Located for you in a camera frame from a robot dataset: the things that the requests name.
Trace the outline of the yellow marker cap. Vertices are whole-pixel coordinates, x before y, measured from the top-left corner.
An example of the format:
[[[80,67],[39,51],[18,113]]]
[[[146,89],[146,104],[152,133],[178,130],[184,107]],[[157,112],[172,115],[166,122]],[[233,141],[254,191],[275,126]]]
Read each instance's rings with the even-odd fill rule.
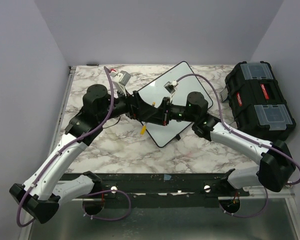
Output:
[[[145,132],[146,132],[146,129],[147,129],[147,126],[146,126],[146,125],[143,125],[143,126],[142,126],[142,129],[141,129],[141,131],[140,131],[140,134],[141,134],[141,135],[144,135]]]

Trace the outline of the black mounting rail base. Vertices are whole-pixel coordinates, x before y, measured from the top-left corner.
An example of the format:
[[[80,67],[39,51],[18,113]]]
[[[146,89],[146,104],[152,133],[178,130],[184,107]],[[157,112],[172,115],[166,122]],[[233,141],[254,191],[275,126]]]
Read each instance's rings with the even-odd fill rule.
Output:
[[[93,188],[104,195],[77,199],[103,205],[107,209],[124,208],[217,208],[219,198],[247,197],[243,189],[225,184],[223,173],[98,173],[100,182]]]

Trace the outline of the white tablet whiteboard black frame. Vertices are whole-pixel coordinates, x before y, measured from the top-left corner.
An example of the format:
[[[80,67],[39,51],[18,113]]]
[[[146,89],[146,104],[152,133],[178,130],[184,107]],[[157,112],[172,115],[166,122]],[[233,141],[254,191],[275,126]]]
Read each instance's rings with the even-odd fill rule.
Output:
[[[165,85],[193,72],[186,61],[182,61],[175,66],[142,65],[141,72],[130,73],[131,79],[125,87],[130,93],[138,91],[146,103],[155,103],[155,107],[157,108],[164,97],[171,96]],[[200,92],[204,99],[207,100],[209,109],[214,105],[213,100],[196,76],[188,76],[178,82],[172,97],[172,103],[185,106],[187,96],[191,92]],[[147,123],[145,136],[153,145],[163,148],[190,125],[190,122],[177,122],[176,120],[170,121],[167,126]]]

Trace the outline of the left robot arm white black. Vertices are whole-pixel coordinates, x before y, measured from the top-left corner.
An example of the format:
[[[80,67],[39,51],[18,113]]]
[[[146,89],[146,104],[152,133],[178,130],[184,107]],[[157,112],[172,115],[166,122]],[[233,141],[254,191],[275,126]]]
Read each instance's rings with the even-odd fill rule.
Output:
[[[59,143],[39,169],[24,183],[15,183],[9,193],[18,203],[17,225],[21,223],[20,214],[25,210],[34,221],[47,223],[57,213],[60,206],[77,197],[104,197],[115,195],[120,190],[115,186],[106,186],[91,171],[82,173],[74,180],[58,185],[58,181],[71,163],[103,131],[104,124],[121,115],[130,115],[139,122],[166,126],[169,122],[170,100],[164,98],[159,107],[146,103],[139,93],[114,96],[114,87],[106,88],[102,84],[88,87],[83,96],[83,106],[70,120]]]

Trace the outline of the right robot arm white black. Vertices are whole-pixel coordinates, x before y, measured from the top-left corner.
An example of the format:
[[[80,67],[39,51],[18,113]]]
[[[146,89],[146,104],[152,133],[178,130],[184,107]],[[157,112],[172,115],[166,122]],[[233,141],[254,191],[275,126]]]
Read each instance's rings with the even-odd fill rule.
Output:
[[[296,170],[285,142],[257,139],[234,130],[208,113],[208,102],[200,92],[189,93],[184,106],[172,104],[168,97],[162,99],[159,107],[146,104],[142,107],[142,120],[162,126],[171,120],[192,122],[192,130],[198,137],[230,147],[253,160],[255,167],[232,169],[225,174],[220,191],[226,196],[255,186],[278,193]]]

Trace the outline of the black toolbox clear lids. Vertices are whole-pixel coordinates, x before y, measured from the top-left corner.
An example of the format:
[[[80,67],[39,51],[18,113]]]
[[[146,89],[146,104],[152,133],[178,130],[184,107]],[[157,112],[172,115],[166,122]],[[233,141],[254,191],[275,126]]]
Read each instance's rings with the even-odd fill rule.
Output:
[[[238,130],[274,142],[286,141],[296,128],[272,67],[268,62],[239,62],[225,77],[220,92],[228,102]]]

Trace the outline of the aluminium frame extrusion left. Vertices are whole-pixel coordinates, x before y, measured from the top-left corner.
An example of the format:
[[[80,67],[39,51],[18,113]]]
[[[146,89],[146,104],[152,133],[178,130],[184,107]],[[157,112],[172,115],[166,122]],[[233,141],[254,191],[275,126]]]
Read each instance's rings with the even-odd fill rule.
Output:
[[[67,82],[66,82],[66,88],[65,88],[65,92],[64,92],[63,99],[62,99],[62,102],[61,102],[61,107],[60,107],[60,110],[59,110],[56,126],[55,126],[55,129],[54,129],[53,137],[52,137],[52,140],[51,140],[51,144],[50,144],[47,156],[49,156],[52,153],[52,151],[55,149],[56,144],[58,142],[59,134],[61,132],[61,127],[62,127],[63,119],[64,119],[64,116],[65,116],[65,112],[66,112],[68,99],[69,99],[70,92],[71,92],[71,87],[72,87],[73,80],[74,80],[75,73],[76,73],[76,69],[77,69],[76,66],[70,66],[69,67],[69,75],[68,75],[68,79],[67,79]],[[30,235],[31,227],[32,227],[32,224],[29,224],[25,227],[21,227],[18,240],[27,240],[29,238],[29,235]]]

